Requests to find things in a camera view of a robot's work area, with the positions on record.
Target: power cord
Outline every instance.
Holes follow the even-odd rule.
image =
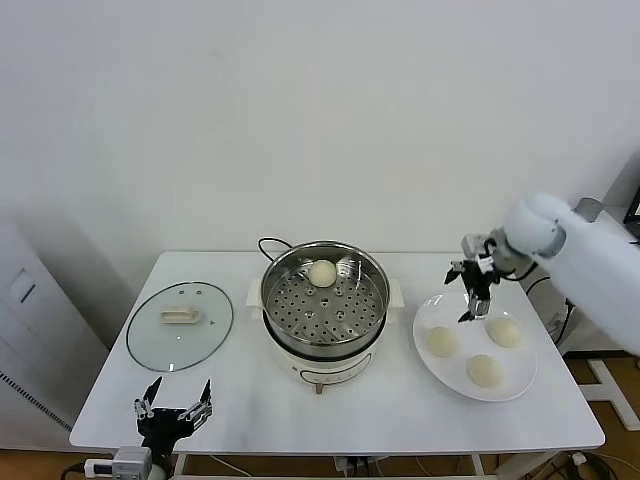
[[[241,468],[236,467],[235,465],[231,465],[229,462],[225,462],[224,460],[222,460],[221,458],[216,457],[215,455],[209,455],[209,457],[213,458],[216,462],[220,462],[221,464],[229,467],[231,470],[235,470],[236,472],[241,473],[245,477],[253,477],[253,475],[251,475],[246,470],[242,470]]]
[[[529,288],[527,288],[527,291],[525,292],[525,294],[526,294],[527,296],[529,296],[529,294],[531,293],[531,290],[533,290],[533,288],[534,288],[536,285],[538,285],[538,284],[540,284],[540,283],[542,283],[542,282],[544,282],[544,281],[546,281],[546,280],[551,280],[551,277],[542,277],[542,278],[539,278],[538,280],[536,280],[535,282],[533,282],[531,285],[529,285]]]
[[[571,318],[571,314],[573,313],[573,310],[576,308],[576,306],[573,303],[571,303],[569,299],[565,300],[564,303],[567,306],[567,315],[564,317],[564,323],[562,324],[562,328],[560,329],[560,335],[558,335],[558,338],[556,338],[556,340],[553,342],[556,345],[558,345],[560,343],[560,340],[562,340],[562,337],[564,336],[564,332],[567,329],[567,325],[569,324],[569,319]]]
[[[82,463],[74,463],[73,465],[65,468],[63,472],[60,474],[60,480],[66,480],[68,473],[84,473],[84,462]]]
[[[522,276],[515,277],[515,278],[509,278],[507,275],[503,275],[502,278],[504,278],[508,282],[519,282],[520,280],[524,280],[529,275],[531,275],[536,268],[538,268],[538,264],[536,262],[533,262],[531,264],[531,266],[529,267],[529,269],[522,274]]]
[[[597,480],[618,480],[618,474],[604,460],[604,458],[611,458],[612,460],[622,462],[640,473],[640,469],[638,469],[634,465],[631,465],[627,461],[622,460],[621,458],[583,451],[567,452],[567,454],[569,455],[568,461],[566,461],[562,465],[556,465],[555,463],[553,463],[556,458],[554,457],[549,462],[547,462],[544,467],[538,472],[538,474],[533,478],[537,480],[540,473],[542,473],[547,466],[553,465],[553,470],[542,480],[549,480],[555,474],[560,474],[565,480],[585,480],[585,478],[580,473],[579,467],[580,465],[587,465],[593,472],[593,475],[588,476],[587,478],[593,477]]]

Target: metal rim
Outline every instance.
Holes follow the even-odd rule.
[[[298,350],[293,349],[292,347],[290,347],[289,345],[284,343],[273,332],[273,329],[271,328],[271,324],[270,324],[271,322],[269,321],[269,316],[267,315],[267,312],[265,312],[264,310],[262,311],[262,320],[263,320],[264,326],[267,329],[267,332],[269,333],[271,338],[278,344],[279,347],[281,347],[287,353],[290,353],[291,355],[293,355],[295,357],[302,358],[303,360],[310,360],[312,362],[328,363],[328,362],[339,362],[339,361],[342,361],[342,360],[348,360],[348,359],[353,358],[353,357],[355,357],[357,355],[360,355],[366,349],[371,347],[371,345],[373,345],[380,338],[380,335],[382,335],[382,329],[383,329],[383,327],[384,327],[384,325],[385,325],[385,323],[387,321],[387,315],[385,314],[384,317],[382,317],[382,322],[380,323],[380,328],[378,329],[376,334],[373,337],[371,337],[371,340],[368,343],[366,343],[365,345],[361,346],[360,348],[354,350],[353,352],[349,352],[349,353],[344,354],[344,355],[337,355],[337,356],[333,356],[333,357],[319,357],[319,356],[316,356],[316,355],[310,355],[310,354],[303,353],[303,352],[300,352]]]
[[[278,293],[284,294],[284,299],[283,298],[279,298],[280,302],[278,305],[280,306],[280,308],[285,309],[285,305],[286,305],[286,310],[283,310],[282,312],[280,312],[280,310],[272,310],[274,307],[277,307],[277,305],[273,305],[273,302],[270,302],[270,300],[273,297],[273,293],[272,291],[277,288],[274,285],[272,285],[272,283],[274,282],[274,278],[278,277],[278,275],[280,274],[279,270],[282,271],[286,271],[286,267],[288,265],[283,265],[281,266],[284,262],[287,261],[287,259],[292,256],[292,255],[298,255],[300,254],[301,251],[304,250],[313,250],[315,248],[335,248],[335,249],[342,249],[345,251],[345,255],[351,253],[354,256],[360,257],[362,260],[366,261],[369,263],[369,268],[372,271],[375,271],[376,276],[379,276],[382,279],[382,284],[384,285],[384,288],[380,288],[380,283],[376,283],[371,281],[370,283],[364,283],[362,285],[362,290],[367,290],[367,288],[370,288],[370,286],[373,286],[375,288],[372,288],[370,290],[370,292],[367,292],[366,294],[364,292],[360,292],[359,290],[359,286],[358,285],[353,285],[354,287],[357,287],[353,293],[351,293],[350,295],[353,295],[353,300],[351,301],[351,296],[346,296],[344,298],[344,301],[347,302],[347,298],[349,299],[350,302],[347,303],[354,303],[355,305],[347,305],[345,303],[345,310],[350,310],[351,308],[354,309],[353,314],[357,314],[357,315],[361,315],[360,316],[360,320],[355,321],[354,327],[353,327],[353,331],[352,330],[348,330],[348,333],[345,331],[345,335],[346,338],[344,337],[335,337],[335,341],[333,338],[329,338],[331,340],[331,344],[329,344],[327,339],[320,338],[320,336],[318,336],[318,340],[314,340],[314,339],[310,339],[310,338],[303,338],[303,336],[300,335],[292,335],[291,331],[292,328],[296,328],[296,327],[291,327],[291,325],[297,325],[294,324],[293,322],[291,322],[291,320],[295,320],[296,322],[298,321],[297,318],[293,318],[293,317],[298,317],[301,315],[304,315],[303,313],[297,313],[295,312],[295,308],[297,308],[298,312],[301,312],[300,308],[302,308],[304,310],[304,308],[309,308],[309,306],[311,306],[308,302],[306,305],[302,305],[305,304],[305,300],[301,300],[301,298],[304,298],[302,293],[299,291],[293,291],[293,294],[296,293],[300,293],[300,297],[298,298],[298,295],[295,295],[295,299],[293,298],[293,295],[291,295],[291,293],[289,293],[289,295],[291,295],[292,298],[290,298],[289,300],[287,300],[287,291],[286,288],[287,286],[290,287],[288,289],[288,292],[292,292],[291,288],[293,288],[294,290],[299,289],[299,288],[303,288],[302,284],[305,283],[305,279],[303,278],[303,280],[301,281],[300,279],[297,279],[298,282],[300,282],[300,286],[297,286],[297,283],[295,283],[295,281],[293,280],[294,277],[296,277],[295,272],[292,272],[292,276],[287,280],[287,279],[282,279],[283,282],[294,282],[295,284],[292,285],[281,285],[282,289],[285,290],[284,292],[280,291]],[[336,288],[335,290],[338,290],[340,288],[344,288],[344,292],[346,294],[350,293],[350,292],[346,292],[347,287],[349,287],[350,290],[354,290],[353,288],[351,288],[351,286],[349,286],[349,280],[348,277],[339,277],[342,278],[344,280],[347,280],[347,285],[344,285],[344,287],[339,286],[336,284]],[[315,287],[310,285],[310,290],[315,290]],[[373,294],[377,294],[377,298],[368,298],[368,297],[373,297]],[[290,250],[287,250],[286,252],[280,254],[273,262],[271,262],[271,264],[269,265],[269,267],[267,268],[267,270],[265,271],[263,277],[262,277],[262,281],[261,281],[261,285],[260,285],[260,297],[262,300],[262,304],[263,307],[266,311],[267,317],[268,319],[271,321],[271,328],[272,331],[277,332],[278,334],[281,334],[285,337],[290,337],[293,341],[296,341],[297,343],[301,344],[301,345],[306,345],[306,346],[316,346],[316,345],[331,345],[331,346],[343,346],[346,347],[350,342],[353,342],[355,340],[357,340],[360,336],[365,336],[367,334],[367,331],[370,329],[379,329],[382,327],[382,319],[384,317],[384,315],[386,314],[386,311],[388,309],[389,306],[389,298],[390,298],[390,285],[389,285],[389,280],[388,277],[385,273],[385,271],[383,270],[382,266],[367,252],[354,247],[352,245],[348,245],[345,243],[341,243],[341,242],[336,242],[336,241],[314,241],[314,242],[308,242],[308,243],[303,243],[300,245],[296,245],[295,247],[291,248]],[[329,298],[327,298],[327,304],[322,304],[322,306],[327,306],[329,304],[331,295],[329,295]],[[294,303],[290,303],[289,302],[295,302],[295,307],[291,307],[289,308],[289,305],[294,305]],[[380,308],[376,308],[375,303],[380,303]],[[287,313],[287,315],[291,315],[291,318],[286,317],[284,315],[284,313]],[[343,317],[341,317],[340,315],[344,315],[345,317],[349,317],[351,316],[351,314],[349,312],[337,312],[338,315],[338,320],[342,321],[341,319]],[[282,325],[280,325],[280,323],[278,323],[277,319],[279,318],[280,322],[285,322]],[[358,322],[362,323],[362,329],[360,329],[358,327]],[[320,335],[324,336],[327,332],[321,332]]]
[[[158,295],[166,292],[167,290],[173,288],[173,287],[177,287],[180,285],[207,285],[209,287],[213,287],[216,290],[218,290],[220,293],[222,293],[222,295],[224,295],[224,297],[227,299],[227,301],[229,302],[229,307],[231,308],[231,320],[229,322],[229,328],[227,329],[227,333],[225,333],[224,337],[222,338],[222,340],[220,341],[220,343],[218,344],[218,346],[216,348],[214,348],[206,357],[203,357],[202,359],[198,360],[197,362],[193,362],[189,365],[185,365],[182,368],[178,368],[176,370],[173,370],[171,372],[166,371],[166,370],[158,370],[155,368],[151,368],[146,366],[145,364],[141,363],[136,356],[133,354],[133,352],[131,351],[131,347],[129,346],[129,330],[131,330],[131,324],[133,323],[133,320],[136,318],[136,315],[140,312],[140,310],[142,310],[142,308],[144,308],[144,306],[149,303],[151,300],[153,300],[155,297],[157,297]],[[222,290],[220,287],[218,287],[217,285],[213,285],[211,283],[207,283],[207,282],[197,282],[197,281],[191,281],[191,282],[179,282],[179,283],[174,283],[172,285],[169,285],[168,287],[163,288],[162,290],[158,290],[156,293],[154,293],[153,295],[151,295],[149,298],[147,298],[142,305],[140,305],[136,311],[134,312],[134,314],[131,316],[131,320],[129,320],[129,324],[127,325],[127,333],[125,335],[125,340],[126,340],[126,344],[127,344],[127,351],[129,352],[129,355],[131,355],[131,358],[133,358],[133,360],[140,365],[141,367],[146,368],[147,370],[150,370],[152,372],[160,372],[160,373],[173,373],[173,372],[179,372],[181,370],[185,370],[187,368],[193,367],[194,365],[198,365],[199,363],[204,362],[207,358],[209,358],[211,355],[213,355],[221,346],[222,344],[225,342],[225,340],[227,339],[227,337],[229,336],[229,333],[231,332],[231,329],[233,328],[233,319],[234,319],[235,313],[233,311],[233,303],[231,302],[231,299],[229,298],[229,295],[226,294],[226,292],[224,290]]]

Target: electric steamer pot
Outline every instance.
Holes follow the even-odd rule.
[[[265,240],[290,249],[273,260],[262,248]],[[332,362],[354,357],[378,339],[389,306],[389,280],[369,254],[330,241],[291,247],[265,238],[258,247],[272,260],[260,296],[265,327],[280,347],[306,360]],[[311,284],[309,268],[316,260],[336,265],[333,285]]]

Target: table leg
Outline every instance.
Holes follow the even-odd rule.
[[[516,480],[559,453],[557,450],[538,453],[518,453],[496,470],[499,480]]]
[[[186,453],[179,453],[178,459],[176,460],[176,466],[173,469],[173,474],[175,476],[182,475],[184,470],[184,465],[187,463],[188,455]]]

